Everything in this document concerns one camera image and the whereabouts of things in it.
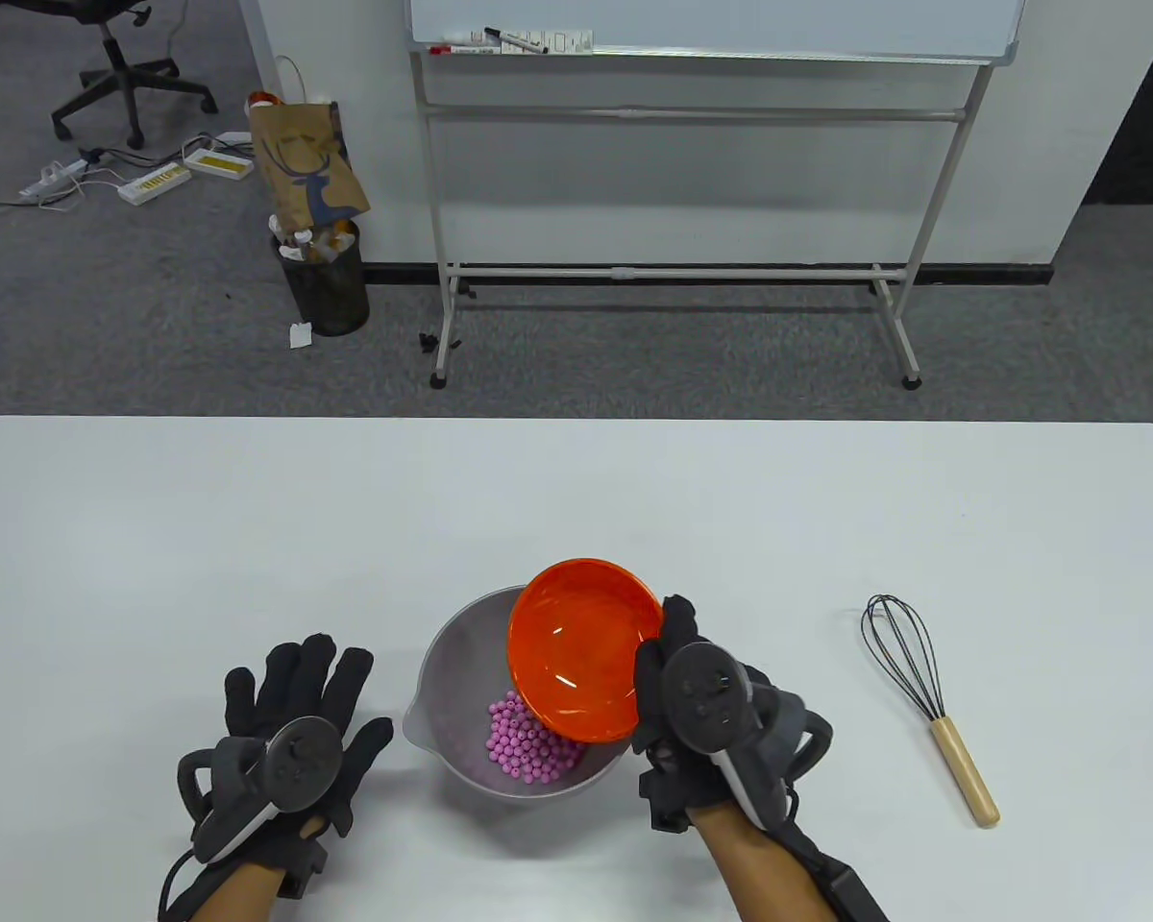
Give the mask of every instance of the office chair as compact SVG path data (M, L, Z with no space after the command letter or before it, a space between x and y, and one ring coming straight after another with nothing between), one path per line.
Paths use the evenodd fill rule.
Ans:
M119 44L115 43L115 38L107 28L107 22L120 14L130 13L134 27L145 25L146 20L150 18L151 8L146 6L144 9L133 9L133 6L141 2L142 0L0 0L0 3L17 6L17 8L29 9L31 13L68 16L75 18L81 25L98 27L101 30L103 48L106 51L106 58L112 62L111 69L81 71L81 92L51 113L54 136L59 137L60 141L66 142L73 137L73 133L63 123L67 115L84 109L85 106L101 100L103 97L111 96L116 90L123 93L123 106L128 109L128 123L133 129L128 137L128 146L134 150L145 146L142 123L136 116L134 91L137 88L195 93L202 97L199 111L210 114L217 112L217 103L213 101L213 95L209 88L203 83L180 80L180 67L171 58L158 58L158 60L133 66L125 61Z

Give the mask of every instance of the white wall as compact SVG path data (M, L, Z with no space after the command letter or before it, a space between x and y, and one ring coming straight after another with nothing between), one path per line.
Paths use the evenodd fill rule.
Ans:
M244 0L256 48L256 0ZM364 258L430 263L401 0L259 0L308 95L342 105L372 203ZM257 50L257 65L267 48ZM1049 263L1153 56L1153 0L1028 0L928 259ZM954 107L942 66L446 58L432 100ZM291 93L294 71L282 67ZM446 123L450 258L464 263L903 263L950 126Z

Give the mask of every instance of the orange bowl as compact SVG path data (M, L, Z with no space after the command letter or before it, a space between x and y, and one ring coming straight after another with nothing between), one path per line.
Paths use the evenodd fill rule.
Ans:
M595 559L558 562L512 606L507 665L529 711L578 742L616 742L638 726L638 647L661 633L641 580Z

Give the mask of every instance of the whiteboard stand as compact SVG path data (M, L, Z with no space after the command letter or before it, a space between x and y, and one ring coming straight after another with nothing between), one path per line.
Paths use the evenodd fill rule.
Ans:
M914 280L922 267L927 245L940 220L940 211L954 181L957 165L965 151L965 142L973 128L986 96L986 88L995 67L1010 65L1015 53L1015 40L1008 44L1008 53L994 60L966 60L955 58L909 56L909 58L805 58L806 61L895 61L898 65L940 65L974 66L975 76L965 105L955 109L919 109L919 108L736 108L736 106L714 106L713 108L687 108L686 106L666 106L665 108L643 108L642 106L484 106L484 105L439 105L428 100L427 86L423 80L423 56L429 53L429 45L412 43L410 71L414 80L414 101L417 107L419 128L423 137L423 158L427 161L428 204L431 211L431 233L435 236L436 269L440 277L440 302L444 307L444 322L440 326L440 341L435 352L435 370L431 372L431 387L439 388L447 384L450 342L453 337L453 324L457 320L459 295L468 290L468 281L480 278L537 278L551 277L559 280L726 280L726 281L844 281L867 282L874 292L875 308L884 324L889 345L896 353L897 364L902 369L902 386L906 391L915 391L922 385L919 360L914 356L914 347L910 343L903 316L910 294L914 290ZM598 54L647 55L661 56L700 56L743 58L747 55L718 55L716 53L695 54L678 53L676 48L613 48ZM484 61L496 55L470 58L473 61ZM749 55L752 58L775 59L776 61L796 61L797 55ZM954 137L944 154L944 163L927 202L927 210L919 225L918 237L910 250L905 267L884 269L879 263L871 269L755 269L755 267L633 267L633 265L606 265L606 267L564 267L563 265L493 265L466 264L451 260L444 239L444 221L442 220L440 184L437 181L435 144L432 144L432 124L437 120L602 120L602 119L654 119L660 122L695 122L695 123L767 123L781 126L813 124L853 124L861 122L951 122L957 126ZM898 286L894 296L892 286Z

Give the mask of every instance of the chair base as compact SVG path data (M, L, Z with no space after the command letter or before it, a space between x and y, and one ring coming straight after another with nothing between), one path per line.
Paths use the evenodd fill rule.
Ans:
M129 66L125 62L123 53L120 52L119 44L112 38L107 28L104 25L101 30L103 48L106 50L106 56L111 59L112 66L107 70L81 71L82 91L66 105L51 113L54 136L59 137L60 141L70 141L73 137L73 133L68 130L63 119L116 91L123 96L123 106L128 109L128 123L129 128L133 129L131 135L128 136L128 146L134 150L141 150L145 146L145 135L142 134L142 123L136 115L134 92L137 89L193 93L202 97L199 111L209 114L217 112L217 103L213 101L213 95L209 88L203 83L180 80L180 67L171 58L158 58L158 60L145 61L142 65Z

